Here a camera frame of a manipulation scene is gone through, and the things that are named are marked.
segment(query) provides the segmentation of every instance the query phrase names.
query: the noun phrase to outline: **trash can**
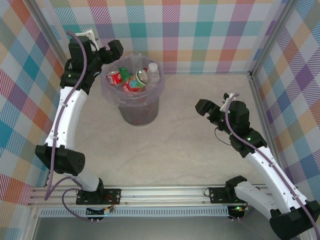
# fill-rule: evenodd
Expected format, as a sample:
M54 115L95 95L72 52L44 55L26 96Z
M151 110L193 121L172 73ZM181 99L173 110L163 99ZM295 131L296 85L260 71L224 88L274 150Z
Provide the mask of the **trash can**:
M156 63L160 75L158 83L143 92L124 92L121 86L110 85L104 69L101 74L102 95L109 103L118 107L127 123L134 126L144 126L156 119L159 112L159 98L165 89L165 74L162 66L147 56L142 57L142 63L144 68L148 68L150 63ZM132 73L133 64L128 57L121 58L114 64Z

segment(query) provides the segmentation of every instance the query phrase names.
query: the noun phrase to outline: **bottle cap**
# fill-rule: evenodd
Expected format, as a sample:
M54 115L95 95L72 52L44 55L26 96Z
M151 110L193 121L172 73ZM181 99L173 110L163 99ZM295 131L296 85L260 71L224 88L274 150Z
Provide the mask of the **bottle cap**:
M149 63L148 70L150 70L151 72L156 72L158 70L158 64L154 62Z

